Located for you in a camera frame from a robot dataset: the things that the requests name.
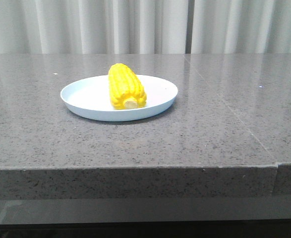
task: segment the white plate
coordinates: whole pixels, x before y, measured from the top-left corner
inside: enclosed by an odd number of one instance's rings
[[[144,108],[114,110],[109,98],[108,76],[96,76],[73,82],[62,89],[61,99],[73,113],[88,119],[129,121],[152,117],[174,102],[177,87],[161,78],[138,75],[147,94]]]

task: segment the curtain fold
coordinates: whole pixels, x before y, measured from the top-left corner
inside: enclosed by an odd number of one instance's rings
[[[291,0],[0,0],[0,53],[291,53]]]

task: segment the yellow corn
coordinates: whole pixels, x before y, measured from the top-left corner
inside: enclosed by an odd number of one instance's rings
[[[128,66],[123,63],[112,65],[108,78],[110,100],[115,109],[135,109],[145,106],[144,87]]]

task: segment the countertop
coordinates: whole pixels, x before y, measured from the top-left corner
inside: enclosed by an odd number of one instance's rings
[[[178,87],[165,112],[102,122],[66,85],[122,62]],[[291,54],[0,54],[0,199],[291,194]]]

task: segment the table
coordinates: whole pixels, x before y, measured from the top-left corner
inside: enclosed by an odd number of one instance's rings
[[[142,120],[61,89],[122,62],[171,81]],[[0,54],[0,224],[291,218],[291,54]]]

